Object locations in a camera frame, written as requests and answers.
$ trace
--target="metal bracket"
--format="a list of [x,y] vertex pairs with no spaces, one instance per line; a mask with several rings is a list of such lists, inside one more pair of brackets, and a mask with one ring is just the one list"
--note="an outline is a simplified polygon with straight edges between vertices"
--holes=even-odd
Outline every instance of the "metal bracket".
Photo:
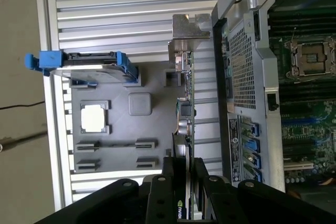
[[211,23],[210,14],[196,14],[194,22],[190,22],[188,14],[173,15],[173,39],[168,43],[170,62],[175,62],[174,53],[195,51],[204,39],[210,38],[210,31],[201,30],[207,23]]

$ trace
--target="label sticker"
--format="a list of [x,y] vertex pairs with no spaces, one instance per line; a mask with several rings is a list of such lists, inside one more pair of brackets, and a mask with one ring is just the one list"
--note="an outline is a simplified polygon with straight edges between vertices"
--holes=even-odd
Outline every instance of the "label sticker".
[[230,157],[231,157],[231,177],[232,182],[241,181],[240,170],[240,146],[238,119],[229,119],[229,139],[230,139]]

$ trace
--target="screw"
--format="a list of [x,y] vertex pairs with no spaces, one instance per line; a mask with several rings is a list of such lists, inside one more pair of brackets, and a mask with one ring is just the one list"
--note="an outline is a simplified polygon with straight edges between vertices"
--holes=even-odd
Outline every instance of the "screw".
[[209,180],[212,181],[212,182],[216,182],[216,181],[218,181],[218,178],[215,177],[215,176],[211,176],[211,177],[209,177]]
[[246,182],[245,186],[247,186],[247,187],[254,187],[254,184],[252,182]]

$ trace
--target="blue plastic latch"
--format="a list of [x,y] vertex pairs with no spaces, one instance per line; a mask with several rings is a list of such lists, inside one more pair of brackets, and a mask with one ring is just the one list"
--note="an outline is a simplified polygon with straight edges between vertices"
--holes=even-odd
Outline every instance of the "blue plastic latch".
[[116,52],[117,66],[122,67],[126,74],[130,74],[134,78],[134,82],[138,81],[138,69],[131,63],[129,58],[123,52]]
[[42,72],[44,76],[50,76],[50,72],[48,70],[39,67],[39,59],[35,58],[32,54],[26,54],[25,66],[30,70]]
[[44,76],[50,76],[50,70],[60,68],[62,65],[62,51],[40,51],[39,59],[32,54],[26,54],[25,57],[26,68],[42,72]]
[[40,68],[60,68],[63,66],[62,51],[40,51],[39,58]]

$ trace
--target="blue drive tray handle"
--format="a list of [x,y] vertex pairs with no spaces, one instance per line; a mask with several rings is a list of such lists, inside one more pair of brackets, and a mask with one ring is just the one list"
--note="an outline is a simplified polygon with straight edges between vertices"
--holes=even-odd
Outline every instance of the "blue drive tray handle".
[[26,54],[25,66],[44,76],[56,74],[87,83],[137,83],[139,71],[125,53],[67,54],[63,51],[40,51],[39,58]]

